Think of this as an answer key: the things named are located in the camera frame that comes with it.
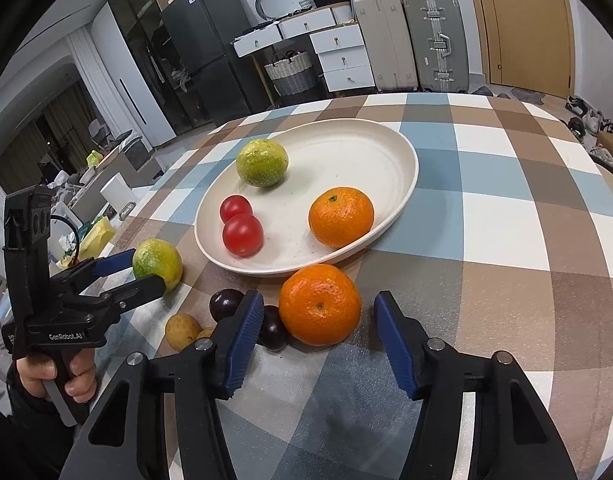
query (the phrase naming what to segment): tangerine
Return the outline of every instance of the tangerine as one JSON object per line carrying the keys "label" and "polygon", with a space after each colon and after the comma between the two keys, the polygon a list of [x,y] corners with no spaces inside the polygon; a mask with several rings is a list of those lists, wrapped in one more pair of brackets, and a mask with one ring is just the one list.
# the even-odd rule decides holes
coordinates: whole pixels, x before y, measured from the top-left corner
{"label": "tangerine", "polygon": [[295,338],[321,346],[337,344],[353,332],[362,300],[346,274],[317,264],[298,270],[284,282],[279,305],[282,323]]}
{"label": "tangerine", "polygon": [[371,231],[375,211],[368,196],[354,187],[334,187],[321,194],[308,212],[308,224],[320,243],[335,249]]}

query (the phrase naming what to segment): white cabinet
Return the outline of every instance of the white cabinet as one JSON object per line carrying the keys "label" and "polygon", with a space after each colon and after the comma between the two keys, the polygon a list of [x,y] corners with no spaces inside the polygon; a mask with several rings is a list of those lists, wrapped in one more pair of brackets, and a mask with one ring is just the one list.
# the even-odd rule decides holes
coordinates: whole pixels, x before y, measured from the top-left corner
{"label": "white cabinet", "polygon": [[324,72],[324,78],[326,79],[326,85],[329,87],[330,92],[375,86],[373,71],[370,66],[359,66],[356,68],[345,68],[344,70],[334,70],[333,72]]}
{"label": "white cabinet", "polygon": [[366,48],[364,46],[352,46],[340,51],[323,52],[320,57],[321,69],[324,72],[354,68],[357,66],[370,66]]}
{"label": "white cabinet", "polygon": [[303,12],[294,18],[287,18],[280,22],[280,31],[285,40],[320,30],[321,28],[334,27],[335,17],[329,7],[321,10],[312,10],[311,12]]}
{"label": "white cabinet", "polygon": [[93,20],[91,37],[113,84],[148,142],[160,146],[174,139],[175,132],[131,56],[109,4]]}
{"label": "white cabinet", "polygon": [[320,54],[350,46],[364,46],[364,38],[359,25],[346,25],[311,34],[311,43],[315,52]]}
{"label": "white cabinet", "polygon": [[329,91],[375,86],[371,63],[359,25],[330,28],[311,34]]}
{"label": "white cabinet", "polygon": [[253,30],[233,43],[238,57],[246,56],[265,46],[282,41],[278,26],[274,23],[260,30]]}

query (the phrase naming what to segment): wooden door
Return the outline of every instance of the wooden door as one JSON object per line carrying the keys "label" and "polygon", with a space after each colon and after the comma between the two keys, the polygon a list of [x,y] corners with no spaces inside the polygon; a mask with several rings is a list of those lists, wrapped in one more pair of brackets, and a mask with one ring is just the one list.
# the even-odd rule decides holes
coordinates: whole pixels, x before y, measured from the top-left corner
{"label": "wooden door", "polygon": [[490,83],[568,97],[574,72],[568,0],[474,1],[485,22],[479,26]]}

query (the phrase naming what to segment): ceiling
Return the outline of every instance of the ceiling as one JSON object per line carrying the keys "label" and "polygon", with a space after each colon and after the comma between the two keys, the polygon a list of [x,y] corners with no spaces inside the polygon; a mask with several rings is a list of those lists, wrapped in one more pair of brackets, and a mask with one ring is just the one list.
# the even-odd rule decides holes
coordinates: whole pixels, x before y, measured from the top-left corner
{"label": "ceiling", "polygon": [[[29,84],[23,73],[69,33],[93,21],[107,0],[56,0],[27,34],[0,77],[0,154],[50,98],[75,82],[72,63],[55,64]],[[6,103],[2,106],[2,95]]]}
{"label": "ceiling", "polygon": [[56,0],[24,38],[0,77],[0,88],[57,40],[93,21],[107,0]]}

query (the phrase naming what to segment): dark purple plum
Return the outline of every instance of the dark purple plum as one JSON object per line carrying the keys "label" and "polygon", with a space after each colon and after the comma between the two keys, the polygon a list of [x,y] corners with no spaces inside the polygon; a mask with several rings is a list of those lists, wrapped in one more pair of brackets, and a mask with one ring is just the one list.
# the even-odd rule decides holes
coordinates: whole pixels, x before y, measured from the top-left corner
{"label": "dark purple plum", "polygon": [[276,306],[264,305],[264,321],[258,337],[258,344],[272,352],[279,352],[286,347],[288,332],[280,319],[280,311]]}
{"label": "dark purple plum", "polygon": [[223,288],[211,296],[208,309],[216,321],[235,314],[244,294],[234,288]]}

